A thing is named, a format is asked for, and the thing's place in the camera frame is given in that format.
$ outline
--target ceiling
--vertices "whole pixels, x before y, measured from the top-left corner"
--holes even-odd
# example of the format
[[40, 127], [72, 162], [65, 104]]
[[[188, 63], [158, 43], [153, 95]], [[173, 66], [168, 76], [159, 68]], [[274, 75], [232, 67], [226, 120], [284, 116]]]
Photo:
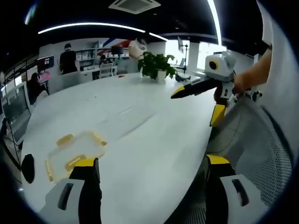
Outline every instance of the ceiling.
[[[207, 0], [156, 0], [160, 7], [141, 14], [130, 14], [108, 7], [114, 0], [10, 0], [1, 15], [4, 42], [1, 43], [2, 66], [38, 52], [40, 46], [88, 37], [134, 39], [139, 33], [102, 26], [71, 27], [38, 35], [37, 32], [75, 22], [105, 22], [126, 25], [154, 34], [184, 33], [193, 42], [216, 43], [216, 30]], [[262, 18], [254, 0], [214, 0], [222, 34], [222, 44], [229, 49], [256, 54], [261, 49]], [[36, 11], [28, 25], [26, 14], [32, 5]], [[177, 38], [169, 35], [168, 39]], [[152, 38], [151, 41], [162, 41]]]

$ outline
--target white pot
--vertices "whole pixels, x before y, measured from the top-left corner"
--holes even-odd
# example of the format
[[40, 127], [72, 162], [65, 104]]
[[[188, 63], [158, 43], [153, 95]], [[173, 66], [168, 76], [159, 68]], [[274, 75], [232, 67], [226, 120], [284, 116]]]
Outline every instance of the white pot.
[[166, 71], [158, 71], [157, 82], [159, 84], [164, 84], [165, 78], [166, 78]]

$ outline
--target green plant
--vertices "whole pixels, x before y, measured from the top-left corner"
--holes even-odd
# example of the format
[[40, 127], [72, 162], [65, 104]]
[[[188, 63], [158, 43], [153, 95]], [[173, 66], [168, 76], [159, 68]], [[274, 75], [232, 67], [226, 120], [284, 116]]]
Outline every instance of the green plant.
[[138, 69], [140, 71], [142, 68], [142, 74], [152, 79], [156, 79], [159, 70], [166, 71], [166, 76], [173, 78], [177, 71], [167, 63], [169, 58], [174, 60], [172, 55], [164, 57], [163, 54], [154, 55], [146, 51], [143, 53], [143, 59], [138, 61]]

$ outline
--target person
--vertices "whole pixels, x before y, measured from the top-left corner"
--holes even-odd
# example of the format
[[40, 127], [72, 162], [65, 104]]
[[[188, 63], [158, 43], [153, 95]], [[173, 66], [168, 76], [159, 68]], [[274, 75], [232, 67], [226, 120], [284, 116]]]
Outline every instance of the person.
[[138, 72], [138, 60], [143, 58], [143, 53], [147, 51], [146, 37], [142, 36], [131, 41], [129, 44], [130, 61], [128, 64], [128, 73]]
[[31, 105], [33, 105], [36, 102], [37, 97], [43, 91], [46, 91], [48, 93], [46, 88], [43, 85], [40, 85], [39, 81], [40, 81], [40, 77], [36, 72], [33, 73], [31, 79], [27, 81], [27, 92], [28, 92], [28, 98]]
[[76, 53], [71, 50], [71, 44], [67, 43], [64, 46], [65, 52], [60, 55], [60, 70], [62, 74], [67, 74], [70, 72], [77, 71], [76, 63]]
[[[263, 20], [263, 41], [269, 45], [261, 59], [234, 79], [235, 93], [266, 83], [260, 99], [262, 108], [276, 123], [291, 151], [293, 160], [299, 155], [299, 66], [288, 38], [263, 5], [257, 2]], [[214, 98], [221, 94], [217, 88]]]

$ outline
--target window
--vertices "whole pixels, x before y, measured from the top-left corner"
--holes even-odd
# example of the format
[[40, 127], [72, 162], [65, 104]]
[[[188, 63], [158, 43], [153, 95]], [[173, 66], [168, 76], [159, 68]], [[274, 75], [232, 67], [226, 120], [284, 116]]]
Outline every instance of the window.
[[[184, 45], [188, 45], [187, 49], [187, 61], [186, 65], [188, 65], [189, 61], [189, 48], [190, 48], [190, 41], [183, 41]], [[186, 57], [186, 47], [183, 47], [184, 52], [180, 52], [178, 50], [178, 41], [177, 40], [169, 40], [166, 42], [165, 47], [165, 56], [167, 55], [173, 55], [175, 57], [174, 60], [169, 60], [169, 63], [172, 65], [180, 65], [182, 62], [182, 59]]]
[[200, 42], [199, 43], [199, 53], [198, 53], [198, 61], [197, 68], [205, 69], [206, 57], [212, 55], [214, 52], [218, 51], [226, 51], [227, 47], [219, 46], [213, 43]]

